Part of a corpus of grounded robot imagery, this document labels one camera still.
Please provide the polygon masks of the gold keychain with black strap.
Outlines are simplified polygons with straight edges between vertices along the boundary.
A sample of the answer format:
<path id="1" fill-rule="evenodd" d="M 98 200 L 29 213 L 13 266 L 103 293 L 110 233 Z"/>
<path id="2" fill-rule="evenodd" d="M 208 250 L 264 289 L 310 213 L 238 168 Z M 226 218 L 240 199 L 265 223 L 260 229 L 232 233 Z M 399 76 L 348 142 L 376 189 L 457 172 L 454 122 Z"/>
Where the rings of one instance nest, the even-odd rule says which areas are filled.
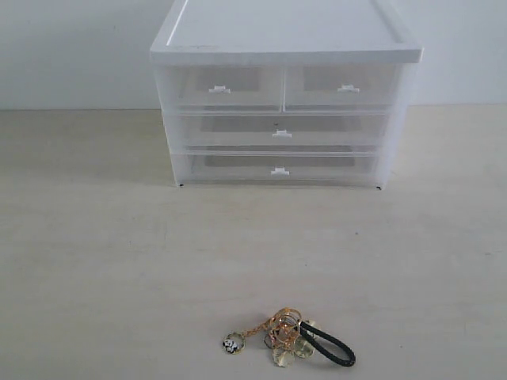
<path id="1" fill-rule="evenodd" d="M 272 352 L 277 367 L 291 366 L 295 359 L 308 359 L 315 352 L 340 367 L 350 368 L 356 364 L 356 354 L 344 342 L 323 332 L 314 321 L 303 319 L 293 308 L 278 310 L 258 326 L 227 334 L 221 342 L 224 352 L 237 355 L 246 347 L 246 340 L 264 333 L 264 344 Z"/>

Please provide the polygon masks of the white plastic drawer cabinet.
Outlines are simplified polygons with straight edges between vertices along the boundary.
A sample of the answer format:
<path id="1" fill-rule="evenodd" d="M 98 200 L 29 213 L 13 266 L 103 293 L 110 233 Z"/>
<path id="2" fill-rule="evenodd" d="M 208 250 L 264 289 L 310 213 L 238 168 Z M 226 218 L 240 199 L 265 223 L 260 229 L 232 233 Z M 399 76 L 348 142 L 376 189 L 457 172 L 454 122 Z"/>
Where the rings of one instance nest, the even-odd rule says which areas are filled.
<path id="1" fill-rule="evenodd" d="M 372 152 L 379 155 L 374 185 L 324 182 L 233 182 L 224 184 L 332 184 L 385 188 L 394 160 L 423 48 L 386 1 L 176 1 L 150 49 L 158 91 L 158 73 L 168 67 L 279 67 L 282 99 L 278 111 L 180 112 L 171 115 L 386 115 L 388 124 L 378 145 L 330 146 L 183 146 L 186 150 Z M 285 76 L 290 67 L 351 63 L 395 64 L 400 69 L 392 103 L 383 108 L 287 110 Z M 187 183 L 187 184 L 220 184 Z"/>

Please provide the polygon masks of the clear top right drawer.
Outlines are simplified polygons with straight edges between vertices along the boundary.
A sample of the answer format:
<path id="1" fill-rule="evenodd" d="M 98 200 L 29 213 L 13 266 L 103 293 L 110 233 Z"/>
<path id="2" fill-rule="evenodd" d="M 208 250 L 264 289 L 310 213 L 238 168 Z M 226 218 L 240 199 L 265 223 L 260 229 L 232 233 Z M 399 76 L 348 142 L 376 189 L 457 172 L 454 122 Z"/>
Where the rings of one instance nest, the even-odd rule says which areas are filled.
<path id="1" fill-rule="evenodd" d="M 383 108 L 392 103 L 400 69 L 395 64 L 296 66 L 286 70 L 287 110 Z"/>

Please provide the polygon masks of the clear top left drawer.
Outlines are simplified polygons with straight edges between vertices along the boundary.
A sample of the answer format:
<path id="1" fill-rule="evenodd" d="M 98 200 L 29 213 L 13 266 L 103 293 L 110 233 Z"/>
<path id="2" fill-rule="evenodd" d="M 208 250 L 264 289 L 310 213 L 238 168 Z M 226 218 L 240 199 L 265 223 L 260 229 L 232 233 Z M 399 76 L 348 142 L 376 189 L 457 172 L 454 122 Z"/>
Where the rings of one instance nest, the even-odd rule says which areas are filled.
<path id="1" fill-rule="evenodd" d="M 158 73 L 158 93 L 165 110 L 276 112 L 282 79 L 279 67 L 170 66 Z"/>

